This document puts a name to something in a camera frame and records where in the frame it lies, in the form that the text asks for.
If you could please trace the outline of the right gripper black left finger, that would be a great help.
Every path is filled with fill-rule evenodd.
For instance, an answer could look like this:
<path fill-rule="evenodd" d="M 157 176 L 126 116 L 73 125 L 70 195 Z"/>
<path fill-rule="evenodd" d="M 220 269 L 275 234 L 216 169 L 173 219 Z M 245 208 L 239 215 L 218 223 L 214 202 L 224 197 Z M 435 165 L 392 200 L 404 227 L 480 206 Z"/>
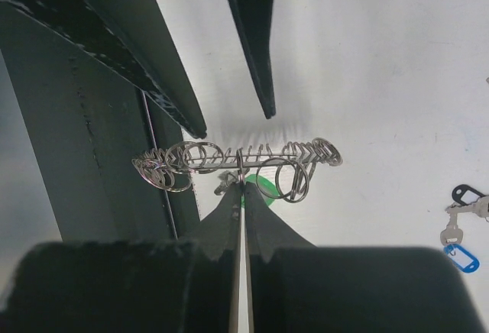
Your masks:
<path fill-rule="evenodd" d="M 241 188 L 176 241 L 50 242 L 20 260 L 3 332 L 235 332 Z"/>

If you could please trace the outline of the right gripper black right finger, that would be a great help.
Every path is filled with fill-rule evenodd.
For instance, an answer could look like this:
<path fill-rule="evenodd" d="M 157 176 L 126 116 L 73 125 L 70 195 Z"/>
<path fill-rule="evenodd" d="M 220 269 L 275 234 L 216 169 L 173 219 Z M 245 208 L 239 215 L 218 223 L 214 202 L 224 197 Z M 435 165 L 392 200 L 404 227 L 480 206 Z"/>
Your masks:
<path fill-rule="evenodd" d="M 252 332 L 482 332 L 455 266 L 426 247 L 317 247 L 244 188 Z"/>

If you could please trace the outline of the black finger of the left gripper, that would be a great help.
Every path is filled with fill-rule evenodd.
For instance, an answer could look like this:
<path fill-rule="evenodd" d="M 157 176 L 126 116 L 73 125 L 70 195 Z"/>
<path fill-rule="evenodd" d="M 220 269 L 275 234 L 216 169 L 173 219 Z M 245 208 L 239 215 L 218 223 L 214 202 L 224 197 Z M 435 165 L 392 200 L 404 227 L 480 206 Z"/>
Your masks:
<path fill-rule="evenodd" d="M 274 0 L 228 0 L 254 89 L 267 119 L 276 114 L 270 61 Z"/>
<path fill-rule="evenodd" d="M 156 0 L 2 0 L 142 90 L 194 138 L 207 127 Z"/>

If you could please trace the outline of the key with green tag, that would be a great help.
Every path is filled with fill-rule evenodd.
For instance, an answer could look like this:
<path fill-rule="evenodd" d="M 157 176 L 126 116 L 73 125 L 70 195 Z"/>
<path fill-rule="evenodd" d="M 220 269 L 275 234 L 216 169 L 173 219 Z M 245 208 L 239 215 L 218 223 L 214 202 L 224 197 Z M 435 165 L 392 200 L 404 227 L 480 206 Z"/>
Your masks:
<path fill-rule="evenodd" d="M 219 175 L 220 184 L 215 188 L 214 193 L 217 196 L 222 196 L 232 183 L 238 181 L 236 172 L 225 171 Z M 266 205 L 271 205 L 279 196 L 279 192 L 274 183 L 263 176 L 257 174 L 249 174 L 244 178 L 246 183 L 254 183 L 261 193 Z"/>

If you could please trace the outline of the metal key ring disc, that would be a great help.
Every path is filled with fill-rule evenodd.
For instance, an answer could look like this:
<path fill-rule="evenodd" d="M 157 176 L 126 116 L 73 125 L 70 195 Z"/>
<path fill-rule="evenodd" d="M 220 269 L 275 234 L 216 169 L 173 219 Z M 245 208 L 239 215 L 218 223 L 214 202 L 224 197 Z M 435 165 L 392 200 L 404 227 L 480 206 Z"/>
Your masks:
<path fill-rule="evenodd" d="M 268 143 L 223 149 L 208 141 L 181 141 L 166 150 L 153 148 L 131 161 L 142 179 L 163 191 L 187 191 L 193 186 L 194 175 L 236 172 L 236 183 L 245 184 L 245 177 L 254 173 L 274 183 L 279 192 L 276 199 L 288 203 L 306 198 L 319 164 L 338 167 L 342 162 L 339 150 L 321 137 L 289 141 L 279 151 Z"/>

